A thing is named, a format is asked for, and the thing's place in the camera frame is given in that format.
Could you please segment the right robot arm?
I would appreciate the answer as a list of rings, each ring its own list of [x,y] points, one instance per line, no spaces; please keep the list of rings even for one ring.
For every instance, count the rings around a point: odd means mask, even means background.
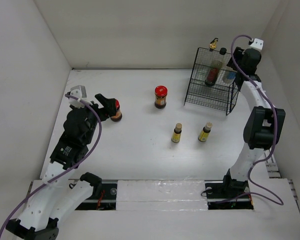
[[[273,149],[279,142],[286,117],[284,109],[270,103],[256,74],[261,58],[261,52],[257,49],[236,47],[227,64],[236,71],[234,82],[245,97],[251,113],[243,130],[244,146],[221,184],[221,192],[226,198],[242,196],[248,189],[253,167],[265,151]]]

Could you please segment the clear glass oil bottle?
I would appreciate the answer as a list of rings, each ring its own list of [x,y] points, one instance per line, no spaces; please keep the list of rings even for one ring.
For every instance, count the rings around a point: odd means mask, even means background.
[[[208,51],[205,55],[205,65],[209,66],[209,71],[216,75],[219,71],[217,57],[214,55],[214,50],[217,47],[218,38],[215,37],[209,44]]]

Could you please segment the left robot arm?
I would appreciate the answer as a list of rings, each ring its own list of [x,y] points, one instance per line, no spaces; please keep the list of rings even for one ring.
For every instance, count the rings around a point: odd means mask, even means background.
[[[83,201],[103,194],[102,179],[90,172],[84,173],[70,192],[59,201],[69,178],[79,165],[94,151],[91,148],[95,131],[102,132],[102,122],[114,117],[120,107],[115,98],[96,94],[97,103],[85,101],[77,94],[68,92],[70,112],[63,124],[59,138],[47,166],[41,185],[21,203],[24,211],[15,219],[9,217],[4,224],[7,231],[23,240],[54,240],[59,233],[60,223]]]

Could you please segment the soy sauce bottle black cap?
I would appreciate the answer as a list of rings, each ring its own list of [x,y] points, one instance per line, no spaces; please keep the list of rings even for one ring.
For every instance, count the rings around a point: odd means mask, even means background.
[[[219,53],[212,58],[208,75],[204,81],[206,86],[212,87],[216,84],[219,72],[224,64],[224,58],[226,53],[227,49],[225,47],[222,47]]]

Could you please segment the white shaker silver lid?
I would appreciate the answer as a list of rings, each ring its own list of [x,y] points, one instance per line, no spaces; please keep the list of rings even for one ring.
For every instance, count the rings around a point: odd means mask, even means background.
[[[230,84],[233,83],[235,77],[236,77],[236,72],[232,70],[222,70],[222,77],[221,80],[222,82],[229,86]]]

